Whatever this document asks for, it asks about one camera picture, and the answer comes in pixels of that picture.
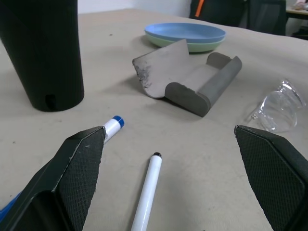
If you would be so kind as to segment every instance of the clear plastic cup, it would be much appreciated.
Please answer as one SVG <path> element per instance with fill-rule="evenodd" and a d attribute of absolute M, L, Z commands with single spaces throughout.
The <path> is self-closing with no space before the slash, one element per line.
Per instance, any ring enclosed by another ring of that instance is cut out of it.
<path fill-rule="evenodd" d="M 306 102 L 303 97 L 289 80 L 284 79 L 245 121 L 249 126 L 250 123 L 254 123 L 254 127 L 266 131 L 286 132 L 297 125 L 296 113 L 305 107 Z"/>

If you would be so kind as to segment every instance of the orange object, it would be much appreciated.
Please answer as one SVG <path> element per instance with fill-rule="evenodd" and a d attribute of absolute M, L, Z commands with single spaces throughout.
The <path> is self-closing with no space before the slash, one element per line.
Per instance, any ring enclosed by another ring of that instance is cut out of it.
<path fill-rule="evenodd" d="M 203 4 L 204 4 L 204 0 L 199 0 L 199 5 L 198 5 L 197 12 L 196 12 L 196 15 L 195 15 L 196 17 L 200 16 Z"/>

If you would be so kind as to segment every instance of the black marker tip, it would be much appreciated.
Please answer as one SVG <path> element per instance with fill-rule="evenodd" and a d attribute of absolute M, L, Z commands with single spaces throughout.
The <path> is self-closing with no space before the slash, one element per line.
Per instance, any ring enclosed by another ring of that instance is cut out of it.
<path fill-rule="evenodd" d="M 153 155 L 157 155 L 159 156 L 160 158 L 162 158 L 162 155 L 160 153 L 154 153 Z"/>

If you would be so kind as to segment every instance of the white wall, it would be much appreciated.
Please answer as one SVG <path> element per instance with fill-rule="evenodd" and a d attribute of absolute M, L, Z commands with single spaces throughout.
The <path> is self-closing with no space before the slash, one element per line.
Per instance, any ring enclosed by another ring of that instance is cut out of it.
<path fill-rule="evenodd" d="M 134 8 L 189 17 L 192 0 L 134 0 Z"/>
<path fill-rule="evenodd" d="M 296 3 L 296 0 L 287 0 L 287 6 L 293 6 Z"/>
<path fill-rule="evenodd" d="M 78 13 L 134 8 L 134 2 L 135 0 L 78 0 Z"/>
<path fill-rule="evenodd" d="M 78 12 L 90 13 L 137 8 L 188 17 L 190 4 L 191 0 L 78 0 Z"/>

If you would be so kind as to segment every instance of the gray dustpan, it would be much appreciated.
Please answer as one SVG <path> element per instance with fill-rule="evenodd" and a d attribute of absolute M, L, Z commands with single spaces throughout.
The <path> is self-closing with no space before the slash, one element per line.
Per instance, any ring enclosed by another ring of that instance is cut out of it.
<path fill-rule="evenodd" d="M 175 42 L 133 60 L 145 93 L 166 97 L 188 111 L 204 117 L 242 69 L 236 56 L 214 52 L 205 65 L 190 60 L 186 40 Z"/>

